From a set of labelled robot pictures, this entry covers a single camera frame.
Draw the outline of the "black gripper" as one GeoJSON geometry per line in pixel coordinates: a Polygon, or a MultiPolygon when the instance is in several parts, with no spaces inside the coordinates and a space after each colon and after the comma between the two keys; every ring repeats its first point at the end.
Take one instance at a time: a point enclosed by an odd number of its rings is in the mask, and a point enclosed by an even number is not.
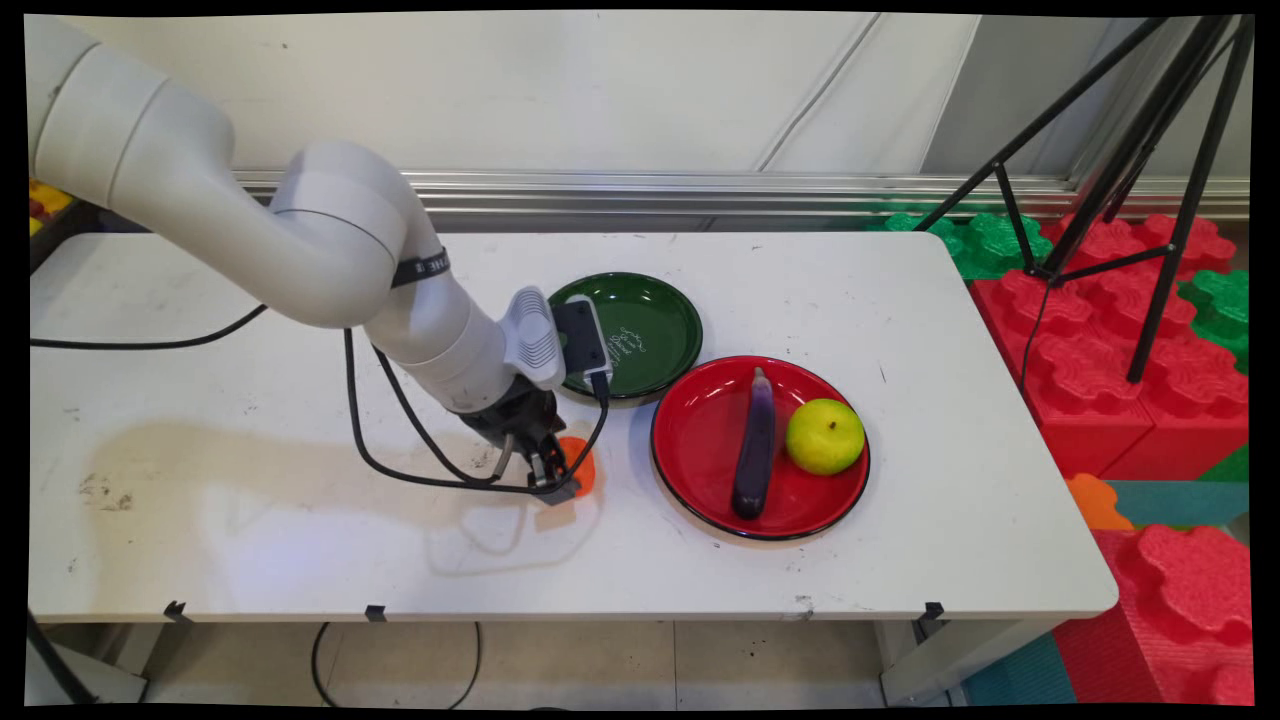
{"type": "Polygon", "coordinates": [[[513,451],[529,465],[527,491],[545,505],[573,500],[581,489],[572,473],[576,457],[558,438],[563,420],[558,415],[556,393],[534,384],[511,384],[498,401],[475,413],[463,413],[461,421],[504,448],[513,438],[513,451]]]}

